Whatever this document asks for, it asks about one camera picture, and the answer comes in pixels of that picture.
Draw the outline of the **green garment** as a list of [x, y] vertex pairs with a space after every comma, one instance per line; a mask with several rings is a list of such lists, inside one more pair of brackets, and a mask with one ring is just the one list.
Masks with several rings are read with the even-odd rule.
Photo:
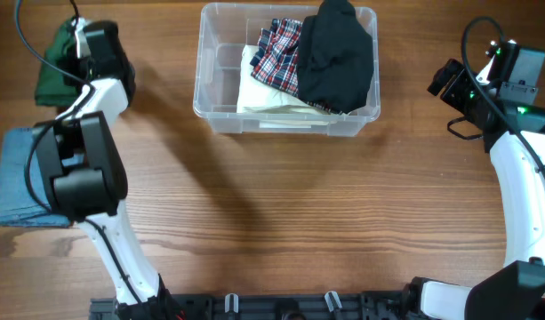
[[[57, 68], [60, 47], [64, 44], [76, 45], [75, 28], [72, 26], [75, 18], [69, 18], [59, 26], [51, 45], [44, 52], [44, 58]], [[41, 65], [35, 89], [37, 106], [68, 108], [76, 101], [79, 92], [79, 82], [44, 63]]]

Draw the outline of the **black garment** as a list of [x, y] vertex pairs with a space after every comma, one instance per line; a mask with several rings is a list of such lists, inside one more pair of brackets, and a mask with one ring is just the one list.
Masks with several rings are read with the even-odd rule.
[[302, 22], [298, 46], [298, 97], [333, 113], [365, 105], [374, 73], [373, 38], [347, 0], [325, 0]]

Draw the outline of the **blue denim cloth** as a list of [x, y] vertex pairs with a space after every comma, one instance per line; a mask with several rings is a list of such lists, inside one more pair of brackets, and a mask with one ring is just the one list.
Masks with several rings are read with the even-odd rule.
[[24, 166], [32, 140], [31, 128], [14, 128], [4, 135], [0, 156], [0, 226], [68, 228], [68, 218], [49, 215], [28, 193]]

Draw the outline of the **cream cloth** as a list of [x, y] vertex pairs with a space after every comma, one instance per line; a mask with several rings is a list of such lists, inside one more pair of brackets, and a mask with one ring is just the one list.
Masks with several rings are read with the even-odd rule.
[[251, 76], [253, 66], [251, 60], [259, 47], [246, 45], [242, 51], [240, 64], [240, 83], [236, 103], [237, 113], [296, 115], [293, 120], [268, 120], [285, 124], [328, 125], [326, 121], [304, 120], [304, 116], [326, 116], [321, 109], [305, 104], [291, 94], [281, 92], [267, 84], [263, 84]]

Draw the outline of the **plaid shirt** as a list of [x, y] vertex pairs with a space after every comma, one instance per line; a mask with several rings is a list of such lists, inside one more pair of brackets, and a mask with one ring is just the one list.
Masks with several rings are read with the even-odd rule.
[[[260, 31], [258, 51], [251, 60], [251, 76], [281, 92], [299, 98], [297, 76], [298, 49], [303, 23], [293, 19], [273, 19], [269, 28]], [[322, 102], [301, 100], [305, 104], [338, 115], [336, 108]]]

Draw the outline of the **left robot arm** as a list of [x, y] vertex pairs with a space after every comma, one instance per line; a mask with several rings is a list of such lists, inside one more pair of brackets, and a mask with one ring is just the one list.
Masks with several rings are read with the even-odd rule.
[[132, 229], [125, 199], [128, 180], [110, 131], [132, 103], [135, 71], [111, 20], [76, 17], [68, 23], [76, 61], [85, 63], [74, 103], [35, 126], [28, 160], [41, 172], [50, 214], [66, 217], [92, 240], [116, 287], [121, 319], [183, 319]]

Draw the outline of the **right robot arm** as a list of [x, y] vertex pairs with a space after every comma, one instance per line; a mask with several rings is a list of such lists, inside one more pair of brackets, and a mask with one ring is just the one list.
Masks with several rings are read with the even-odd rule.
[[473, 287], [415, 277], [402, 318], [545, 319], [545, 108], [533, 104], [545, 52], [509, 40], [486, 54], [472, 77], [448, 60], [428, 90], [480, 131], [501, 188], [503, 267]]

